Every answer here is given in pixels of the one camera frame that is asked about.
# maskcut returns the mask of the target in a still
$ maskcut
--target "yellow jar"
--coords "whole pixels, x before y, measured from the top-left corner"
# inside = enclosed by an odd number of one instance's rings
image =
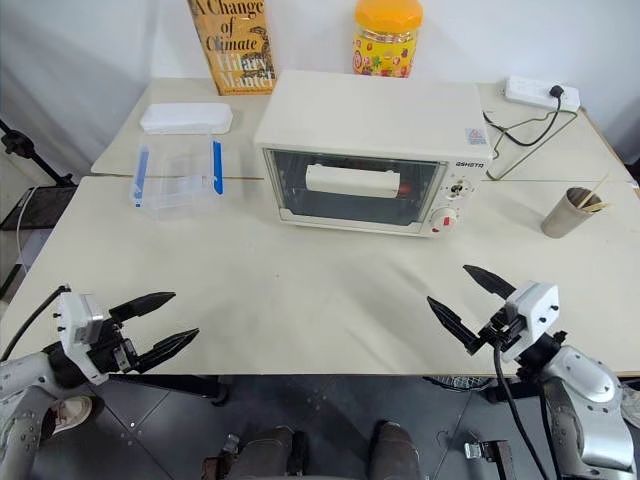
[[[422,5],[418,0],[358,0],[353,71],[408,77],[413,65]]]

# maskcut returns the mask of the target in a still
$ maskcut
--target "gray floor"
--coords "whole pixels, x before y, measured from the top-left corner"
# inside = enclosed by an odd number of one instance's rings
[[[233,432],[242,439],[276,425],[306,431],[310,474],[365,478],[369,438],[380,419],[403,425],[430,479],[497,479],[495,466],[467,461],[465,441],[509,440],[519,478],[539,478],[506,405],[477,393],[445,391],[416,377],[235,377],[223,407],[203,398],[109,381],[94,388],[105,408],[92,423],[62,432],[38,452],[34,479],[200,478]],[[523,422],[551,459],[537,399],[518,401]]]

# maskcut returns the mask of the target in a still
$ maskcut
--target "white table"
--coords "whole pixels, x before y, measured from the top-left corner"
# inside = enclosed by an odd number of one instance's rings
[[[640,200],[629,185],[609,183],[602,195],[614,207],[563,239],[547,238],[539,224],[571,185],[483,184],[459,229],[427,240],[283,225],[263,181],[228,181],[209,216],[155,222],[131,206],[130,179],[85,178],[9,306],[2,344],[69,283],[106,308],[177,293],[126,323],[139,352],[200,328],[154,373],[492,375],[490,349],[469,357],[425,299],[449,305],[477,331],[502,302],[462,270],[475,264],[514,285],[558,283],[553,331],[568,331],[569,343],[618,373],[637,374]],[[14,356],[56,340],[50,313]]]
[[[533,116],[542,116],[548,112],[541,108],[506,101],[502,94],[503,86],[481,84],[479,86],[482,104],[487,114],[501,125],[511,125]],[[263,178],[265,169],[256,159],[252,141],[262,112],[266,108],[268,96],[225,96],[218,97],[210,79],[155,79],[131,111],[111,145],[96,160],[91,168],[94,174],[133,175],[136,165],[136,153],[141,144],[150,146],[161,155],[187,155],[198,157],[206,163],[209,153],[208,137],[204,135],[145,135],[139,120],[147,106],[162,102],[225,102],[231,105],[234,114],[231,131],[225,135],[214,136],[222,142],[224,149],[224,176],[227,178]],[[566,121],[560,115],[555,131]],[[535,138],[544,128],[536,123],[519,127],[514,133],[523,140]],[[495,141],[498,132],[490,129]],[[503,140],[500,145],[500,158],[491,167],[499,173],[527,152]],[[627,181],[629,175],[603,141],[584,111],[578,118],[551,139],[539,151],[510,173],[506,180],[562,180],[596,181],[607,172],[611,172],[612,181]],[[160,172],[151,171],[151,175]]]

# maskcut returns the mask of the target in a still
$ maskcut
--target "book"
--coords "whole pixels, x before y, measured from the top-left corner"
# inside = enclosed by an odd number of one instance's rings
[[[187,1],[218,93],[271,93],[276,76],[264,1]]]

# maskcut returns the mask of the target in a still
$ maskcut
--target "oven control knob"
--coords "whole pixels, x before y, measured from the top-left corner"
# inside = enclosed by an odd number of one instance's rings
[[[458,213],[453,208],[441,208],[431,216],[431,233],[439,235],[451,230],[458,221]]]

